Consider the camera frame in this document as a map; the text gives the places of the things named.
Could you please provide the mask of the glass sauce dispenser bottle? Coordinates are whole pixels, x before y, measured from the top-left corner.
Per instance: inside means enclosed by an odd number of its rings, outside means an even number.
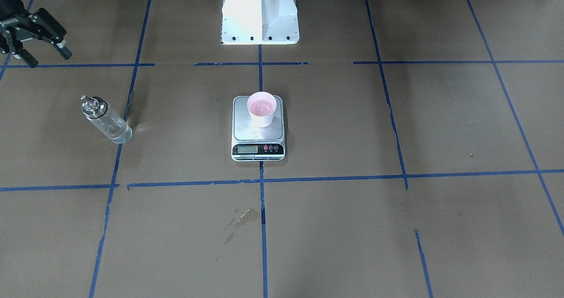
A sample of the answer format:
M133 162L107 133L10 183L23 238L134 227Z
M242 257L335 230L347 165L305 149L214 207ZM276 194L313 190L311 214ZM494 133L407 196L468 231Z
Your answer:
M113 143L118 145L128 142L133 131L125 119L100 97L80 97L83 115Z

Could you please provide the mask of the grey digital kitchen scale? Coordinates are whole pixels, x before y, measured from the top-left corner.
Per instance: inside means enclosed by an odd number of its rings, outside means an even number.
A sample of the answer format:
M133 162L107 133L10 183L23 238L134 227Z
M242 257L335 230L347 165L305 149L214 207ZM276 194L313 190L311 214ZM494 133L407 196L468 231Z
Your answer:
M231 158L237 162L283 160L286 138L283 101L278 95L273 121L267 127L253 123L247 107L250 96L232 102Z

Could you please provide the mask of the white pedestal column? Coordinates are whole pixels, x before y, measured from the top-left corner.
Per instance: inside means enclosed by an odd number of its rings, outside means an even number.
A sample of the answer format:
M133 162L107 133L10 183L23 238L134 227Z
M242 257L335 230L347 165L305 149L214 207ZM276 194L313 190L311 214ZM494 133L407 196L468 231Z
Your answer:
M223 0L224 45L293 45L300 41L296 0Z

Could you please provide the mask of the pink paper cup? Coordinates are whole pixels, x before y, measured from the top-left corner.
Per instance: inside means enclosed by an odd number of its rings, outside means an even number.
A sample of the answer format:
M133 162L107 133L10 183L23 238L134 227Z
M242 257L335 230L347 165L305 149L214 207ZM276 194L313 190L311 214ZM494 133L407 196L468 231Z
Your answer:
M268 127L274 119L277 101L274 95L259 91L248 97L246 107L252 123L256 127L265 128Z

